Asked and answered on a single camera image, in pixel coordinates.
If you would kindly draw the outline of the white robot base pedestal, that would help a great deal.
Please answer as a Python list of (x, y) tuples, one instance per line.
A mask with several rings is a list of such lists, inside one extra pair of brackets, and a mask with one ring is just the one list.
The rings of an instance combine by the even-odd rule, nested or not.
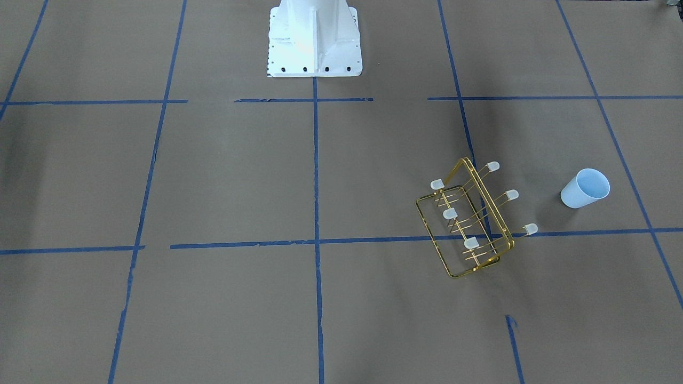
[(281, 1), (269, 13), (267, 76), (360, 76), (359, 15), (347, 1)]

